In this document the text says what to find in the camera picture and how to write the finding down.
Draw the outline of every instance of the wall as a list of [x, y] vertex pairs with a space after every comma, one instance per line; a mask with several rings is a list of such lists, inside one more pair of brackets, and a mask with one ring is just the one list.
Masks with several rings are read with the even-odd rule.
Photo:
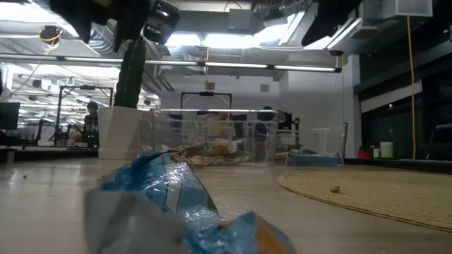
[[[181, 75], [168, 75], [169, 83], [175, 92], [162, 93], [162, 108], [180, 108], [181, 92], [205, 91], [204, 76], [185, 78]], [[278, 107], [279, 84], [273, 82], [272, 77], [239, 77], [216, 75], [208, 77], [209, 82], [215, 83], [214, 92], [232, 93], [233, 109], [262, 109], [264, 106]], [[260, 92], [261, 84], [270, 85], [270, 92]], [[184, 108], [195, 109], [225, 109], [227, 105], [217, 96], [199, 97], [194, 95], [184, 104]]]
[[361, 110], [353, 87], [359, 84], [359, 58], [351, 56], [342, 73], [290, 71], [280, 81], [278, 108], [300, 118], [301, 129], [349, 123], [346, 157], [361, 144]]

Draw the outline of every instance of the clear plastic bin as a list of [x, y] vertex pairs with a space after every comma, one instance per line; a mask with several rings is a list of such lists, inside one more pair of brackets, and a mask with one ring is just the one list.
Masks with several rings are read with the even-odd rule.
[[284, 115], [275, 110], [155, 109], [139, 120], [142, 152], [196, 166], [273, 164]]
[[347, 123], [331, 128], [278, 131], [278, 164], [339, 166], [344, 164]]

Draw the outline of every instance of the computer monitor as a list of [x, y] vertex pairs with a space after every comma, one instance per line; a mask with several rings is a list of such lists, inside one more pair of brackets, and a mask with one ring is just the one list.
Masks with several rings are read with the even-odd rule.
[[0, 102], [0, 130], [17, 130], [20, 102]]

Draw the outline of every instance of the woven mat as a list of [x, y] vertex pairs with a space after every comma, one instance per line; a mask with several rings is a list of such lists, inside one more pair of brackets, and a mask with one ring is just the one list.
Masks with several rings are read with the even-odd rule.
[[[380, 217], [452, 232], [452, 176], [405, 171], [317, 171], [281, 176], [300, 195]], [[340, 186], [339, 193], [331, 189]]]

